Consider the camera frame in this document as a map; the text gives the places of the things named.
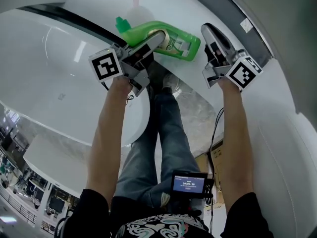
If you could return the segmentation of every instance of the digital timer display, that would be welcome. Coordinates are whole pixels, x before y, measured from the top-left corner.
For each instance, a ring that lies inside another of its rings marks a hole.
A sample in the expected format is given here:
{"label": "digital timer display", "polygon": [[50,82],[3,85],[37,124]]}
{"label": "digital timer display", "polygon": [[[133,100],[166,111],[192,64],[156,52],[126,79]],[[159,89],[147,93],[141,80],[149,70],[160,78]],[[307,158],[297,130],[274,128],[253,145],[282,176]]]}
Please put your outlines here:
{"label": "digital timer display", "polygon": [[173,190],[190,193],[203,193],[204,178],[175,176]]}

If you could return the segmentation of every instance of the white sink basin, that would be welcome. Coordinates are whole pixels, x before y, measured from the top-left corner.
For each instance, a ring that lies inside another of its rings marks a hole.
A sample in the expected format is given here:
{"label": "white sink basin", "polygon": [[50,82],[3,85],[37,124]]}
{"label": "white sink basin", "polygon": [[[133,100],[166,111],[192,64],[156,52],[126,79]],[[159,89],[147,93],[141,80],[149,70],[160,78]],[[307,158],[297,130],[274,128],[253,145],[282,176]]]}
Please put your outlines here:
{"label": "white sink basin", "polygon": [[[97,82],[88,56],[109,44],[17,9],[0,14],[0,43],[0,102],[48,129],[91,145],[107,91]],[[143,91],[126,106],[122,146],[143,133],[149,114],[149,97]]]}

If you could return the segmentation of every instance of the person's leg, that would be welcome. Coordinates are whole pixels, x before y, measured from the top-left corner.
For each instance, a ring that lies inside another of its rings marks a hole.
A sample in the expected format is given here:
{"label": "person's leg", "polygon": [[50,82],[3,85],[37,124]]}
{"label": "person's leg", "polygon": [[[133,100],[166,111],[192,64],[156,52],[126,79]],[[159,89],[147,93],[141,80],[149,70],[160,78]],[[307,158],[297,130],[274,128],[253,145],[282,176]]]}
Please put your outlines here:
{"label": "person's leg", "polygon": [[[162,193],[170,194],[174,170],[199,172],[183,129],[179,106],[170,88],[163,88],[155,97],[158,132],[162,146],[161,183],[150,191],[154,207],[161,206]],[[194,210],[203,209],[200,199],[192,201]]]}
{"label": "person's leg", "polygon": [[144,201],[143,195],[158,183],[154,159],[158,130],[154,109],[154,106],[151,105],[147,128],[132,144],[118,179],[114,196],[123,196],[149,204]]}

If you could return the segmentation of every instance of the green bottle cap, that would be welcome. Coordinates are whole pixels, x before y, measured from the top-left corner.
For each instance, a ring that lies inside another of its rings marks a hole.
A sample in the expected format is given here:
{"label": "green bottle cap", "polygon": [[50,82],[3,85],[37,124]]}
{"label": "green bottle cap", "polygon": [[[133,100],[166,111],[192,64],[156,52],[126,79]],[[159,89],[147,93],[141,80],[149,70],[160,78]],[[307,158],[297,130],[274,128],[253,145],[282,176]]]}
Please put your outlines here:
{"label": "green bottle cap", "polygon": [[120,34],[124,33],[125,31],[127,31],[131,28],[128,20],[126,20],[126,19],[123,19],[121,17],[117,17],[115,19],[115,21],[117,22],[117,24],[115,26],[118,29]]}

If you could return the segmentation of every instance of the human arm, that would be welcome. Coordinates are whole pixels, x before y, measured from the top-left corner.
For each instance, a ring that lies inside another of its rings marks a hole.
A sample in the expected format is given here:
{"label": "human arm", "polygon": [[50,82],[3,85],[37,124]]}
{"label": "human arm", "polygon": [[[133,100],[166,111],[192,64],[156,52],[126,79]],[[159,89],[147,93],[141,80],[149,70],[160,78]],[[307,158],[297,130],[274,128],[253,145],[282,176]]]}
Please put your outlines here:
{"label": "human arm", "polygon": [[113,79],[99,117],[88,161],[86,188],[100,193],[109,205],[118,180],[125,104],[131,89],[127,78]]}
{"label": "human arm", "polygon": [[221,190],[228,213],[241,196],[253,192],[253,159],[239,88],[228,79],[221,80],[219,85],[224,102]]}
{"label": "human arm", "polygon": [[227,211],[223,238],[273,238],[253,190],[253,158],[246,113],[239,88],[219,82],[224,102],[221,190]]}
{"label": "human arm", "polygon": [[118,179],[123,118],[127,95],[132,86],[118,77],[107,93],[101,111],[91,154],[88,180],[73,215],[62,228],[62,238],[110,237],[109,205]]}

